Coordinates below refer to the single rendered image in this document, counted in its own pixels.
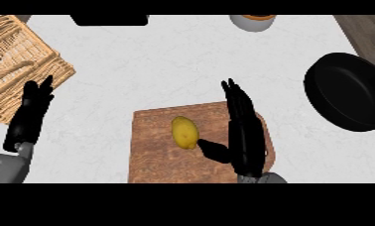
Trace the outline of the yellow lemon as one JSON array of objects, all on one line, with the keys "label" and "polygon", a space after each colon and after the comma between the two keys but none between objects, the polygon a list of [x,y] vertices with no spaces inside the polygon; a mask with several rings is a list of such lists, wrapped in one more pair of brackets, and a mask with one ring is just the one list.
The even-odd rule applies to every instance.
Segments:
[{"label": "yellow lemon", "polygon": [[182,149],[193,150],[199,139],[199,131],[193,121],[177,116],[171,121],[173,140]]}]

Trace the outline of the brown wooden cutting board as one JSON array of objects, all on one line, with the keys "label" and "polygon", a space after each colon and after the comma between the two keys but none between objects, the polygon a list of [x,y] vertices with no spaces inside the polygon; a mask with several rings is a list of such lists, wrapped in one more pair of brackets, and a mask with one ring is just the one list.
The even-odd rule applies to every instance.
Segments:
[{"label": "brown wooden cutting board", "polygon": [[133,113],[128,159],[130,183],[235,183],[230,165],[204,157],[199,148],[182,149],[173,140],[171,121],[177,116],[196,124],[199,137],[229,145],[227,103],[213,102]]}]

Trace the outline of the wicker basket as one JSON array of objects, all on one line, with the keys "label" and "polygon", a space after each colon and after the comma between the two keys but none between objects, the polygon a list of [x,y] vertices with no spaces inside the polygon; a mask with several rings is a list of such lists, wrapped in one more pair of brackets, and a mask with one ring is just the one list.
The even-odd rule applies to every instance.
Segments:
[{"label": "wicker basket", "polygon": [[41,84],[50,75],[58,88],[74,74],[74,66],[27,24],[15,15],[0,15],[0,123],[10,123],[28,80]]}]

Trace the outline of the grey-brown wooden panel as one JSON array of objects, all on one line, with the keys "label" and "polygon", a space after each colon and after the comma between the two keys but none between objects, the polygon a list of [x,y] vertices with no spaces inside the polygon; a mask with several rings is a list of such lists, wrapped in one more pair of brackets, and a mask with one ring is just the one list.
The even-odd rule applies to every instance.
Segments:
[{"label": "grey-brown wooden panel", "polygon": [[335,15],[334,18],[356,53],[375,64],[375,15]]}]

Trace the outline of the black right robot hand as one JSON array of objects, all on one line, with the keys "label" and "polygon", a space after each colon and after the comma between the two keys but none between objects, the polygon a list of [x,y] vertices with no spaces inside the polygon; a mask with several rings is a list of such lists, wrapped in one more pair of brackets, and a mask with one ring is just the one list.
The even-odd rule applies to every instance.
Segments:
[{"label": "black right robot hand", "polygon": [[266,164],[266,137],[252,99],[233,79],[221,81],[229,110],[229,146],[198,140],[204,156],[230,164],[235,173],[260,178]]}]

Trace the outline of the grey cup with orange rim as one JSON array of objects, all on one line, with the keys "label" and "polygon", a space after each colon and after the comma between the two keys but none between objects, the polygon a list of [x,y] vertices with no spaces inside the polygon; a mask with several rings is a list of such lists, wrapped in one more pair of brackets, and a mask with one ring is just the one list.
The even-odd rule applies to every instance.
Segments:
[{"label": "grey cup with orange rim", "polygon": [[275,22],[275,15],[254,16],[254,15],[232,15],[230,20],[239,29],[247,32],[264,31]]}]

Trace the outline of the black pot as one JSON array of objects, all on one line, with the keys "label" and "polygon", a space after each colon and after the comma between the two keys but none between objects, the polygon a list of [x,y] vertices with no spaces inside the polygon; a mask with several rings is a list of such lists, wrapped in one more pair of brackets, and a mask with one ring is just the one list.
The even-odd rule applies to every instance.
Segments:
[{"label": "black pot", "polygon": [[306,72],[303,87],[311,107],[335,126],[375,130],[373,63],[353,54],[326,54]]}]

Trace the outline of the black appliance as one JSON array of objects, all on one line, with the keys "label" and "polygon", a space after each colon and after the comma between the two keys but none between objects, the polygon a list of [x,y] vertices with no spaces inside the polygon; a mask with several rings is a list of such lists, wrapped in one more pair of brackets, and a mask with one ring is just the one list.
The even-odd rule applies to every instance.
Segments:
[{"label": "black appliance", "polygon": [[146,15],[72,15],[78,26],[145,26]]}]

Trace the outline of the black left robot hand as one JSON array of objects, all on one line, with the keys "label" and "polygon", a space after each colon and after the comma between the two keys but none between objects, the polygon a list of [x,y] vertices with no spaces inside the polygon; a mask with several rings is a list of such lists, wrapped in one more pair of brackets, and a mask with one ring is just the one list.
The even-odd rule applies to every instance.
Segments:
[{"label": "black left robot hand", "polygon": [[24,142],[37,144],[44,115],[55,98],[52,83],[50,75],[41,84],[37,84],[34,80],[25,82],[21,106],[9,124],[3,143],[3,150],[10,153],[18,152],[18,146]]}]

